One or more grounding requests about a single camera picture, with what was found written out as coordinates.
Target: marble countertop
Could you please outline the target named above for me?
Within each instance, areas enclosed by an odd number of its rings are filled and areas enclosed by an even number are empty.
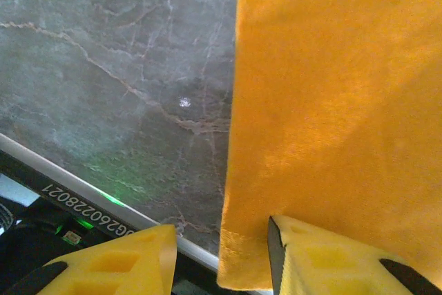
[[[216,253],[236,0],[0,0],[0,132]]]

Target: yellow plastic part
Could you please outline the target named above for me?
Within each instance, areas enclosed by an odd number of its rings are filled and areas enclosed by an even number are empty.
[[[160,225],[60,256],[68,268],[39,295],[170,295],[175,227]]]
[[[293,218],[273,220],[286,246],[281,295],[411,294],[378,261],[402,258]]]

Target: black cable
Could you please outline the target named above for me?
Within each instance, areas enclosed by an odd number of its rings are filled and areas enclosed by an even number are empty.
[[[14,200],[10,200],[6,197],[3,197],[1,194],[0,194],[0,204],[3,204],[6,207],[6,209],[8,209],[9,212],[16,217],[17,220],[19,220],[18,217],[20,216],[20,213],[26,210],[26,207],[24,205],[17,203]]]
[[[7,207],[0,203],[0,227],[6,232],[15,225],[15,217]]]

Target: orange towel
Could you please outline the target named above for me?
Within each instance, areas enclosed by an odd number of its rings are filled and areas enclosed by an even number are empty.
[[[442,287],[442,0],[239,0],[218,282],[271,287],[267,220]]]

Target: square hole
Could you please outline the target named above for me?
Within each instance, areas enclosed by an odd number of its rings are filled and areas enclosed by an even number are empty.
[[[109,251],[95,259],[90,266],[92,272],[129,272],[140,255],[130,251]]]
[[[308,247],[307,255],[316,269],[349,269],[356,266],[345,251],[339,247]]]
[[[368,280],[348,279],[326,282],[329,295],[379,295],[380,293]]]
[[[117,283],[98,283],[77,281],[74,284],[73,295],[113,295],[118,288]]]

